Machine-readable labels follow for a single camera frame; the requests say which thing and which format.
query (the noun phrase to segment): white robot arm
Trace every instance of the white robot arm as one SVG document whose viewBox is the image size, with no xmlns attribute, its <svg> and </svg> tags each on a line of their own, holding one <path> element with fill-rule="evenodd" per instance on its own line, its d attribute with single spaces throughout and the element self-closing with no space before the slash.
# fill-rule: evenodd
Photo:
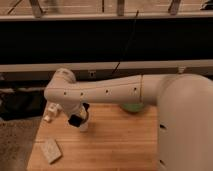
<svg viewBox="0 0 213 171">
<path fill-rule="evenodd" d="M 59 69 L 45 89 L 69 123 L 83 125 L 88 102 L 150 103 L 158 107 L 158 171 L 212 171 L 213 83 L 193 74 L 138 75 L 78 83 Z"/>
</svg>

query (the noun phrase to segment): floor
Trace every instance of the floor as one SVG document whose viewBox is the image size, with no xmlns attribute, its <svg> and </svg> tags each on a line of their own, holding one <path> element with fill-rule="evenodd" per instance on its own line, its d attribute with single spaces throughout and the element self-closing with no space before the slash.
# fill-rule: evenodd
<svg viewBox="0 0 213 171">
<path fill-rule="evenodd" d="M 0 121 L 0 170 L 25 171 L 40 117 Z"/>
</svg>

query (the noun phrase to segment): white block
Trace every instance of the white block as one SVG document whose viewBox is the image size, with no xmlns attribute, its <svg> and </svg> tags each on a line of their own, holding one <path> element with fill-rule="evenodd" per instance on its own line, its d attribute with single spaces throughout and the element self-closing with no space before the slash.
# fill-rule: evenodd
<svg viewBox="0 0 213 171">
<path fill-rule="evenodd" d="M 54 139 L 47 139 L 44 144 L 42 144 L 41 149 L 49 164 L 52 164 L 62 156 L 62 153 Z"/>
</svg>

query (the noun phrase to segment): wooden tabletop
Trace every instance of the wooden tabletop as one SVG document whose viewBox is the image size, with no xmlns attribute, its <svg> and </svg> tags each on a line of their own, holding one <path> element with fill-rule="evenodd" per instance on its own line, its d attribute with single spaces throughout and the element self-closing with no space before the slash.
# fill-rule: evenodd
<svg viewBox="0 0 213 171">
<path fill-rule="evenodd" d="M 28 171 L 156 171 L 157 112 L 147 106 L 137 114 L 119 105 L 91 104 L 85 133 L 61 113 L 52 123 L 42 121 Z M 48 138 L 57 141 L 63 157 L 49 165 L 41 151 Z"/>
</svg>

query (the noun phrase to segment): black wall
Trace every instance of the black wall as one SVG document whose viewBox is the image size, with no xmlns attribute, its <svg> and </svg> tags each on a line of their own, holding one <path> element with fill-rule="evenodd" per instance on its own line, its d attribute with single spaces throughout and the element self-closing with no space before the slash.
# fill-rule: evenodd
<svg viewBox="0 0 213 171">
<path fill-rule="evenodd" d="M 213 59 L 213 19 L 0 22 L 0 64 Z"/>
</svg>

